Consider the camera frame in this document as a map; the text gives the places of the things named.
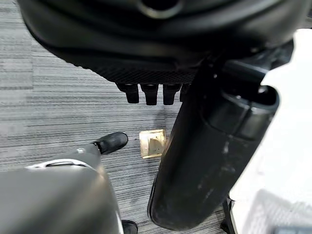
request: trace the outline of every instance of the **black rubber tip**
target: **black rubber tip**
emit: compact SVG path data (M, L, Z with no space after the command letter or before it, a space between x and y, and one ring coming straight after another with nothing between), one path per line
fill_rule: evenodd
M129 220L122 221L122 228L124 234L137 234L138 232L137 224Z
M121 132L112 133L97 139L93 143L98 146L102 155L106 155L124 147L128 143L128 136Z

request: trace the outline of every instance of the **black cylinder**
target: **black cylinder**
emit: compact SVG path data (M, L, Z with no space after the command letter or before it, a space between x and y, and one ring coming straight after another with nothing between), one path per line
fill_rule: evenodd
M155 224L187 230L224 201L278 108L276 90L264 90L244 97L216 81L200 95L191 87L153 185L148 214Z

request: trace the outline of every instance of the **striped carpet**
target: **striped carpet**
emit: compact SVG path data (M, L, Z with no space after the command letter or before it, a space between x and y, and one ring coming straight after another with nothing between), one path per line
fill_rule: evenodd
M105 134L124 131L129 143L103 158L123 219L141 234L169 234L146 214L159 159L141 159L138 133L165 129L180 108L127 104L115 84L56 58L25 29L16 4L0 1L0 171L22 168L74 149ZM197 228L180 232L220 234L221 209Z

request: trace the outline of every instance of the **white surface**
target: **white surface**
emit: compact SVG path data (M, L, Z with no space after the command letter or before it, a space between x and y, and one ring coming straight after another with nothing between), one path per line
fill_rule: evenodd
M237 233L242 233L256 193L265 190L292 203L312 206L312 30L295 36L291 63L269 72L279 110L248 167L230 192Z

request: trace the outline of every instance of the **black plastic cover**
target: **black plastic cover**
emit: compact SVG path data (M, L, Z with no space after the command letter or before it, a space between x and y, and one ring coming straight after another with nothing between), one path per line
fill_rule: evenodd
M272 87L254 99L211 92L183 102L163 153L148 207L161 227L193 228L224 201L279 105Z

